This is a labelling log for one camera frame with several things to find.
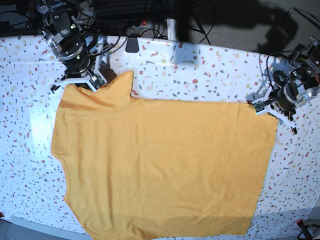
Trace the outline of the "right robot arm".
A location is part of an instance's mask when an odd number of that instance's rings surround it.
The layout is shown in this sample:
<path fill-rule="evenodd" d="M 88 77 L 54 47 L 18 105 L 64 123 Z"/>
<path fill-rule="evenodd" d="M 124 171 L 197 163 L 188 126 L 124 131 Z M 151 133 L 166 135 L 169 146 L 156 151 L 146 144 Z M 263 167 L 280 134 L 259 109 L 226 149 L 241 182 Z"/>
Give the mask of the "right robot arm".
<path fill-rule="evenodd" d="M 65 76 L 85 77 L 93 67 L 90 56 L 97 45 L 98 34 L 87 29 L 83 10 L 88 0 L 38 0 L 36 10 L 41 16 L 44 39 L 56 58 L 66 67 Z"/>

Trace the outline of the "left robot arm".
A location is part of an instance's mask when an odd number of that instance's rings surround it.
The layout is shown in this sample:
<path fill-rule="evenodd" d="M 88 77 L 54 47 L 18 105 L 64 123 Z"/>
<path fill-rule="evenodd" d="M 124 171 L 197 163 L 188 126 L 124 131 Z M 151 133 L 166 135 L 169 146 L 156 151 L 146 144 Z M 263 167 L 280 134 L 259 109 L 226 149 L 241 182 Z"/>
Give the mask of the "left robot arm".
<path fill-rule="evenodd" d="M 293 51 L 288 63 L 289 73 L 272 73 L 276 86 L 272 109 L 292 120 L 296 108 L 320 94 L 320 42 L 312 36 L 307 47 Z"/>

